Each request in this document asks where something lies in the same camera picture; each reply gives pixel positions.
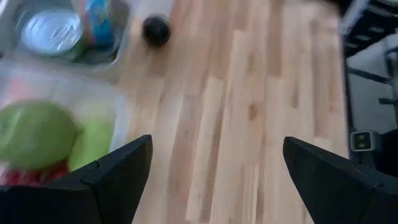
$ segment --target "black plastic part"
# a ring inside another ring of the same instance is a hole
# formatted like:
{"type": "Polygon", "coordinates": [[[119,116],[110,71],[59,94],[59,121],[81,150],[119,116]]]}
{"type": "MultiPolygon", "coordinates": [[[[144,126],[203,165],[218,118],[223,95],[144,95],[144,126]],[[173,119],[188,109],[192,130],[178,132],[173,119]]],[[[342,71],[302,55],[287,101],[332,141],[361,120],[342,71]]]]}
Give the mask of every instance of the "black plastic part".
{"type": "Polygon", "coordinates": [[[290,176],[315,224],[398,223],[398,179],[293,137],[290,176]]]}
{"type": "Polygon", "coordinates": [[[130,224],[151,159],[143,136],[45,186],[2,186],[0,223],[130,224]]]}
{"type": "Polygon", "coordinates": [[[148,179],[152,138],[143,136],[98,160],[82,181],[94,188],[104,224],[131,224],[148,179]]]}
{"type": "Polygon", "coordinates": [[[166,44],[171,35],[169,23],[160,16],[150,16],[145,19],[142,32],[148,44],[154,47],[166,44]]]}

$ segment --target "can lid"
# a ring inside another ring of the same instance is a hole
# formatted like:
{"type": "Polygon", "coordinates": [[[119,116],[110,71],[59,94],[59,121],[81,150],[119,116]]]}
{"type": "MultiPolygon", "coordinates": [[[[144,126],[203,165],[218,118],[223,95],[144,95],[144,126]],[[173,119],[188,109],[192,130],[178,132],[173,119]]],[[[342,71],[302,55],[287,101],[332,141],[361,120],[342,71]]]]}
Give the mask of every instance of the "can lid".
{"type": "Polygon", "coordinates": [[[44,55],[60,55],[71,50],[83,35],[78,14],[67,9],[40,11],[21,30],[21,42],[44,55]]]}

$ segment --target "plastic bin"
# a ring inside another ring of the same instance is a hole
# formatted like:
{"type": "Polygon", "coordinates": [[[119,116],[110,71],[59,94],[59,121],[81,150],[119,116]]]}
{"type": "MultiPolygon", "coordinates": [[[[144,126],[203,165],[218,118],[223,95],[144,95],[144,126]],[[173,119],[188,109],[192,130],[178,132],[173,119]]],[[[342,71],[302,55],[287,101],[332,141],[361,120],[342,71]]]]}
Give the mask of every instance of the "plastic bin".
{"type": "Polygon", "coordinates": [[[126,97],[114,85],[62,71],[40,70],[2,60],[0,109],[14,101],[28,99],[58,103],[72,112],[77,123],[80,119],[94,116],[114,124],[110,152],[125,143],[130,110],[126,97]]]}

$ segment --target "green apple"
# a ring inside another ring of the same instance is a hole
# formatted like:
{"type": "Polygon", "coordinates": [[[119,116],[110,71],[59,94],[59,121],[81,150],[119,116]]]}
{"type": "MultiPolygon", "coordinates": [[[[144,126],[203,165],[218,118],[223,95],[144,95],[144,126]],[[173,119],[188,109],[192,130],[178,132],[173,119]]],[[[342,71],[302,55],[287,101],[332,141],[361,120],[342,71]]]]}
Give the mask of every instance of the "green apple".
{"type": "Polygon", "coordinates": [[[61,106],[19,101],[0,111],[0,160],[18,169],[44,169],[69,156],[77,131],[61,106]]]}
{"type": "Polygon", "coordinates": [[[111,146],[113,129],[107,121],[91,118],[81,125],[81,132],[68,158],[70,172],[107,155],[111,146]]]}

